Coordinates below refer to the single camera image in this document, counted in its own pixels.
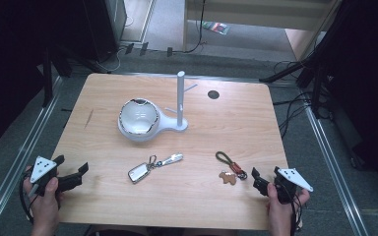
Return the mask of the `green cord keychain brown tag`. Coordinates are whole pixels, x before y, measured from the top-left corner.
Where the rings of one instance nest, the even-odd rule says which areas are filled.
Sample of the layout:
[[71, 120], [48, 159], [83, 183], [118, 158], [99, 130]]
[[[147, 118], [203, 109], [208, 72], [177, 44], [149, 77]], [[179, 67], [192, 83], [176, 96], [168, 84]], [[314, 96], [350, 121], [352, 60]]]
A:
[[227, 164], [231, 170], [231, 173], [227, 171], [222, 171], [219, 174], [219, 177], [222, 178], [222, 181], [225, 184], [235, 185], [236, 179], [240, 179], [240, 180], [247, 179], [247, 173], [235, 161], [233, 161], [225, 152], [217, 151], [216, 159], [222, 163]]

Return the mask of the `silver car key with tag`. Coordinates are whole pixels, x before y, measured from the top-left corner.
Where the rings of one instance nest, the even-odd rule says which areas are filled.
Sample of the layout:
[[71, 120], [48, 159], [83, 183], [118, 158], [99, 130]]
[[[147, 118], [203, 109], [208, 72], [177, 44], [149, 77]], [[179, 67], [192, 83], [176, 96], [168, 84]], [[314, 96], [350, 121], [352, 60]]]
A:
[[171, 156], [169, 156], [168, 158], [164, 160], [157, 160], [157, 157], [155, 155], [151, 155], [149, 157], [148, 162], [144, 162], [132, 168], [128, 172], [128, 177], [132, 181], [133, 184], [137, 184], [138, 182], [143, 180], [145, 177], [147, 177], [153, 169], [181, 161], [182, 159], [183, 159], [182, 153], [172, 154]]

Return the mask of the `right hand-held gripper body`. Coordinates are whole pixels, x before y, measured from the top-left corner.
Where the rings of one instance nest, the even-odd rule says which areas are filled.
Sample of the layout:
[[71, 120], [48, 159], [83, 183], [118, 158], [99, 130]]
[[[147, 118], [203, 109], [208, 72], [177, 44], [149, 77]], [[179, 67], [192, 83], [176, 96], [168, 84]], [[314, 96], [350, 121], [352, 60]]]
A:
[[306, 189], [308, 192], [313, 191], [313, 187], [295, 168], [279, 168], [276, 166], [275, 174], [275, 184], [281, 204], [290, 204], [293, 202], [297, 187]]

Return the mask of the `white bowl with silver rim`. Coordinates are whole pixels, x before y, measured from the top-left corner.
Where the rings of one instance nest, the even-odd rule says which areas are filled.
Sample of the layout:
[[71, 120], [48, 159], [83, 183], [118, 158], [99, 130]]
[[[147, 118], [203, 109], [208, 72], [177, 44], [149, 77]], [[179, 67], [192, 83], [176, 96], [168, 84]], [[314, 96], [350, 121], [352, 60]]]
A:
[[147, 99], [133, 98], [122, 106], [118, 122], [126, 134], [146, 136], [158, 124], [158, 110]]

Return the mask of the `aluminium rail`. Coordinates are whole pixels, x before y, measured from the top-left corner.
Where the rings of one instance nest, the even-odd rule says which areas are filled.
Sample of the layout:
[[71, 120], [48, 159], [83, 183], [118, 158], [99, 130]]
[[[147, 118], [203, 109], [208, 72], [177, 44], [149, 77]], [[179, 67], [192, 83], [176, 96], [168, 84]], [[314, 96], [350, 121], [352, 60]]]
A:
[[0, 173], [0, 176], [2, 176], [2, 182], [0, 183], [0, 216], [14, 190], [19, 186], [24, 167], [28, 164], [32, 151], [57, 103], [62, 86], [63, 79], [60, 76], [53, 80], [53, 86], [51, 87], [53, 89], [53, 96], [45, 106], [39, 106], [36, 116], [33, 117], [33, 124], [29, 129], [29, 133], [17, 150], [12, 152], [13, 156], [9, 159], [8, 170]]
[[320, 150], [322, 151], [322, 154], [324, 156], [325, 162], [339, 195], [343, 209], [346, 213], [346, 217], [348, 219], [352, 232], [354, 236], [370, 236], [361, 215], [360, 209], [351, 193], [342, 169], [337, 162], [336, 156], [327, 138], [325, 130], [321, 122], [314, 115], [311, 103], [307, 102], [306, 105], [306, 114], [308, 120], [319, 144]]

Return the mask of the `light wooden furniture frame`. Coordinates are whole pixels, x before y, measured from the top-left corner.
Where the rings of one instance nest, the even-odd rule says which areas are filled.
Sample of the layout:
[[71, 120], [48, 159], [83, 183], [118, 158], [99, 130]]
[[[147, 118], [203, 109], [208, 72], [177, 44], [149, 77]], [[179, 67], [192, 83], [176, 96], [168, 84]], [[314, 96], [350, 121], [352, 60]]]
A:
[[343, 0], [206, 0], [206, 21], [285, 29], [297, 60], [314, 47]]

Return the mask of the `person's left hand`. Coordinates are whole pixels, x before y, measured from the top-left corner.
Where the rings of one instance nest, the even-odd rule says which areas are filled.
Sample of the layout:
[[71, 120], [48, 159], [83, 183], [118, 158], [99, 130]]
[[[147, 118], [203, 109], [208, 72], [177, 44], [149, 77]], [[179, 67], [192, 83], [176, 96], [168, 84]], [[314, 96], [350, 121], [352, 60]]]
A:
[[32, 228], [46, 228], [47, 230], [57, 230], [59, 224], [59, 208], [56, 200], [56, 190], [58, 179], [53, 177], [46, 185], [44, 196], [30, 198], [29, 212], [32, 213]]

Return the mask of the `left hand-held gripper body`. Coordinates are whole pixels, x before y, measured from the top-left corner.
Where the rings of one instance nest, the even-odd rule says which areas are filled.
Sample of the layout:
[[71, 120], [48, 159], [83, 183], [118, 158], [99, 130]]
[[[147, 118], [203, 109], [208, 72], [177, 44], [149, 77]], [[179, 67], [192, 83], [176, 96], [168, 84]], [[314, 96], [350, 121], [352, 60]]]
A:
[[30, 182], [32, 184], [29, 196], [43, 196], [47, 183], [57, 175], [57, 165], [53, 160], [38, 156], [32, 167]]

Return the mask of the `black metal post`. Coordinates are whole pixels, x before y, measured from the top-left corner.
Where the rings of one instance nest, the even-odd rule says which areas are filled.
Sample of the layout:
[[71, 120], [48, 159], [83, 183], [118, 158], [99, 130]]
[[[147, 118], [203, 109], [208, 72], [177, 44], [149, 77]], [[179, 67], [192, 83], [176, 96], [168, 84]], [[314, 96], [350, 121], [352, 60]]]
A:
[[51, 61], [48, 49], [43, 51], [42, 72], [44, 76], [44, 100], [42, 106], [46, 107], [50, 103], [53, 96]]

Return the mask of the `person's right hand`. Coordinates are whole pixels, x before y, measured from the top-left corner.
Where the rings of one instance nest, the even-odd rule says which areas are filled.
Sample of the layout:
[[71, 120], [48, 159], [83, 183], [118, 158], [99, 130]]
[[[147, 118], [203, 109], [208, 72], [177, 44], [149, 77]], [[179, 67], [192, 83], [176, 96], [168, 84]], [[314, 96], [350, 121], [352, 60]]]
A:
[[269, 229], [289, 230], [291, 232], [292, 217], [294, 216], [292, 206], [283, 205], [279, 202], [277, 189], [272, 183], [268, 185], [268, 197]]

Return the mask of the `white key stand with hooks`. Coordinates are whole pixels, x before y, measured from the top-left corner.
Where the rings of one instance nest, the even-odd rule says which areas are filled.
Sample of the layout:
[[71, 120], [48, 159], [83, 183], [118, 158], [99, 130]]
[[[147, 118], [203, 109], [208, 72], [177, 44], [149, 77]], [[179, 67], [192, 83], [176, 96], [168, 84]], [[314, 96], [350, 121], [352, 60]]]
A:
[[174, 131], [174, 132], [184, 132], [188, 128], [188, 121], [184, 118], [184, 93], [192, 89], [193, 86], [186, 88], [184, 86], [185, 82], [185, 72], [180, 71], [176, 75], [177, 77], [177, 108], [174, 111], [176, 117], [169, 117], [165, 115], [162, 110], [155, 104], [155, 107], [158, 112], [158, 121], [157, 125], [152, 129], [152, 132], [146, 136], [133, 136], [126, 134], [120, 127], [119, 127], [119, 116], [117, 120], [117, 126], [121, 134], [134, 142], [146, 142], [149, 140], [154, 139], [159, 133], [163, 131]]

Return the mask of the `black curtain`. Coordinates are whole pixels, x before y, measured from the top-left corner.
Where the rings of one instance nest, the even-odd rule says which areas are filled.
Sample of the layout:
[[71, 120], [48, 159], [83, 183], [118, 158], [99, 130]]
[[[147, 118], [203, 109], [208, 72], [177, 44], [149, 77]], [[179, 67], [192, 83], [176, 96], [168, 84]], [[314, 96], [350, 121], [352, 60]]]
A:
[[326, 39], [328, 90], [357, 132], [350, 148], [378, 172], [378, 0], [343, 0]]
[[72, 1], [0, 0], [0, 139], [43, 89], [45, 49], [59, 74], [71, 74], [58, 31]]

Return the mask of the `black cabinet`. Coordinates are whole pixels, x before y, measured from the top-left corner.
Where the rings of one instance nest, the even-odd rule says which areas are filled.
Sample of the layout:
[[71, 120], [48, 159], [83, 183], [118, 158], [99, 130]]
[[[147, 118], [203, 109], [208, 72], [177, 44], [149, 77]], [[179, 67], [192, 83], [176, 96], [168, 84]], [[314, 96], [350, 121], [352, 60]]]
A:
[[94, 59], [102, 62], [116, 53], [125, 29], [124, 0], [83, 0], [91, 31]]

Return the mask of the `black metal stand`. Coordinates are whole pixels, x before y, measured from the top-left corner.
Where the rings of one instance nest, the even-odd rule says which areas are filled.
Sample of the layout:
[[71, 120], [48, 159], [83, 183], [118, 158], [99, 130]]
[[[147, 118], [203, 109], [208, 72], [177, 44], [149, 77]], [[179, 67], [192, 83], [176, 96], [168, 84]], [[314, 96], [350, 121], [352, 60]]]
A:
[[270, 84], [301, 69], [301, 73], [296, 80], [296, 85], [299, 88], [305, 89], [310, 84], [313, 84], [313, 89], [311, 90], [311, 111], [317, 119], [321, 119], [322, 115], [319, 109], [322, 106], [322, 102], [320, 101], [322, 83], [327, 77], [326, 56], [327, 50], [324, 47], [318, 46], [305, 59], [268, 78], [260, 79], [260, 82]]

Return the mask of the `coloured packet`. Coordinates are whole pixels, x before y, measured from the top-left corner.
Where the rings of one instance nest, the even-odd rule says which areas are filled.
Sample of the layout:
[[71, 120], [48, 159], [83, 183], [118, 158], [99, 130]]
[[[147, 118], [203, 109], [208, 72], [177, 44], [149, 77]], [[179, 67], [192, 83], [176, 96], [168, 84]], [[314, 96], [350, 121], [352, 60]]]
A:
[[227, 35], [229, 26], [218, 22], [202, 22], [202, 27], [206, 30], [210, 30], [222, 35]]

